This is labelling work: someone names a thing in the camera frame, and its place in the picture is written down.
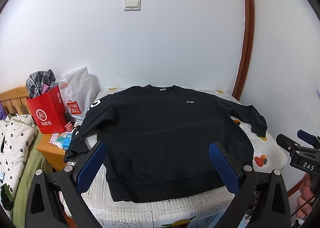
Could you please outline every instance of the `white blanket with black flowers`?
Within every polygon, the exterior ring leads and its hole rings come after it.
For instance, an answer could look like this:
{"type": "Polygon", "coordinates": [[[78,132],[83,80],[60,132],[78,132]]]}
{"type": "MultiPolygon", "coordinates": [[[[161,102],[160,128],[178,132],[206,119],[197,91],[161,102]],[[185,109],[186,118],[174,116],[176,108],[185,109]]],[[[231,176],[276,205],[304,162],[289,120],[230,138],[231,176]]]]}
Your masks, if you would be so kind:
{"type": "Polygon", "coordinates": [[[37,134],[34,127],[28,114],[8,115],[0,120],[0,205],[10,218],[29,146],[37,134]]]}

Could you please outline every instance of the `human hand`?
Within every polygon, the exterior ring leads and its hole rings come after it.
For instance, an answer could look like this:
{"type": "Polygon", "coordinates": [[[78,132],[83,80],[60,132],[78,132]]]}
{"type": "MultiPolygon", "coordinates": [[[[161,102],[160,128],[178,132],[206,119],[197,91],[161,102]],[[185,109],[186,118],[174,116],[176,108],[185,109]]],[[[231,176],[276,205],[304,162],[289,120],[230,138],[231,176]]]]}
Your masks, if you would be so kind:
{"type": "MultiPolygon", "coordinates": [[[[301,196],[299,196],[297,199],[298,206],[296,207],[296,210],[314,195],[314,193],[310,190],[310,187],[309,187],[311,184],[310,175],[305,174],[302,180],[303,180],[303,183],[300,186],[301,196]]],[[[305,218],[306,215],[308,215],[311,212],[311,210],[312,210],[312,207],[308,203],[296,213],[296,216],[299,219],[303,219],[305,218]]]]}

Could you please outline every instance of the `green bed sheet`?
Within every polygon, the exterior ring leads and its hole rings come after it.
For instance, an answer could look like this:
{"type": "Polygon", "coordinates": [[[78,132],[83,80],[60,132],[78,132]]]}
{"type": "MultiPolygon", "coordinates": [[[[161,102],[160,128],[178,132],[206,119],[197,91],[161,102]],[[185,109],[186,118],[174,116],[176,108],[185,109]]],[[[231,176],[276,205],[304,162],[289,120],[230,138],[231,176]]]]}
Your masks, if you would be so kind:
{"type": "Polygon", "coordinates": [[[36,129],[38,130],[38,135],[29,147],[27,163],[24,167],[14,199],[12,221],[17,228],[24,228],[27,199],[35,171],[41,168],[46,173],[52,172],[52,166],[43,157],[41,152],[36,150],[36,147],[43,136],[39,131],[39,128],[36,127],[36,129]]]}

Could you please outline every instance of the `lace tablecloth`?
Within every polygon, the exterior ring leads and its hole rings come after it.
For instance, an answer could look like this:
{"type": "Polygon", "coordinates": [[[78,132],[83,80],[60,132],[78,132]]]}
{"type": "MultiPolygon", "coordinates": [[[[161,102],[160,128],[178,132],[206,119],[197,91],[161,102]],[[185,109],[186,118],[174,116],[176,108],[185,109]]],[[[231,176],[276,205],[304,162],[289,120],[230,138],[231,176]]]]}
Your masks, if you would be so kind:
{"type": "MultiPolygon", "coordinates": [[[[96,100],[123,89],[103,90],[98,94],[96,100]]],[[[227,92],[198,91],[214,94],[239,103],[227,92]]],[[[254,147],[255,160],[253,161],[253,167],[256,171],[270,173],[275,168],[279,170],[284,168],[288,160],[287,156],[268,133],[266,138],[262,139],[251,132],[250,124],[241,122],[240,127],[248,135],[254,147]]],[[[87,146],[92,148],[97,142],[97,134],[91,133],[85,140],[87,146]]],[[[74,165],[75,162],[71,161],[68,164],[74,165]]],[[[106,168],[102,165],[89,190],[82,194],[82,198],[88,208],[102,227],[158,228],[174,224],[182,219],[190,219],[192,222],[224,211],[234,197],[234,194],[229,193],[224,186],[198,195],[160,202],[139,204],[124,201],[113,202],[105,175],[106,168]]],[[[60,193],[60,200],[66,214],[71,217],[62,193],[60,193]]]]}

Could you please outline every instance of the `white plastic bag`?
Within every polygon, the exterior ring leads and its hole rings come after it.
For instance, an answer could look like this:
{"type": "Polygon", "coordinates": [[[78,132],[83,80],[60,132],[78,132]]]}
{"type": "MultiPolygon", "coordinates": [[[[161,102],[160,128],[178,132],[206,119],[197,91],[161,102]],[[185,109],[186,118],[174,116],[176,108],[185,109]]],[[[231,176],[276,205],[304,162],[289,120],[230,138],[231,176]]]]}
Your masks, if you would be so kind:
{"type": "Polygon", "coordinates": [[[87,67],[62,76],[59,80],[59,89],[64,108],[72,120],[83,121],[89,106],[97,96],[87,67]]]}

